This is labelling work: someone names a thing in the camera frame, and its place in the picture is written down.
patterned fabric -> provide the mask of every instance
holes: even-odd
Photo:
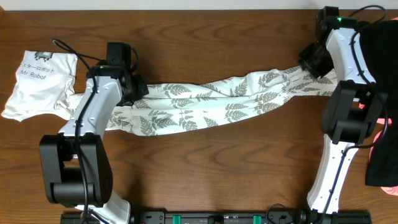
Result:
[[[299,67],[252,72],[204,85],[149,85],[149,94],[133,106],[115,107],[106,130],[139,136],[181,133],[229,124],[274,110],[293,96],[330,96],[334,71],[313,79]],[[77,106],[81,95],[71,101]]]

black fabric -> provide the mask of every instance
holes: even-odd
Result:
[[[366,65],[380,90],[387,92],[392,120],[383,141],[372,152],[366,185],[398,186],[398,21],[380,22],[361,33]]]

white backdrop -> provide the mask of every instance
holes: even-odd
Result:
[[[357,9],[370,4],[398,9],[398,0],[0,0],[4,10]]]

white cloth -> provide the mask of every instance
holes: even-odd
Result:
[[[266,113],[293,96],[330,96],[336,74],[313,79],[299,67],[252,72],[204,85],[149,85],[149,94],[133,106],[115,107],[106,130],[139,136],[180,133],[233,123]],[[76,108],[82,94],[72,95]]]
[[[22,121],[38,114],[69,119],[77,57],[74,54],[25,51],[17,83],[1,116]]]

pink fabric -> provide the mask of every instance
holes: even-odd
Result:
[[[364,107],[365,107],[365,105],[359,104],[359,108],[363,109]],[[384,124],[385,119],[379,118],[379,119],[377,120],[377,122],[378,122],[379,124]],[[390,124],[390,125],[392,124],[391,118],[388,119],[388,124]],[[380,134],[381,134],[381,131],[374,137],[373,142],[375,142],[375,141],[379,138]],[[371,152],[369,153],[369,160],[371,159],[372,152],[373,152],[373,148],[374,148],[374,147],[371,148]],[[389,194],[389,195],[398,196],[398,186],[397,186],[397,187],[381,187],[381,189],[382,189],[385,193],[387,193],[387,194]]]

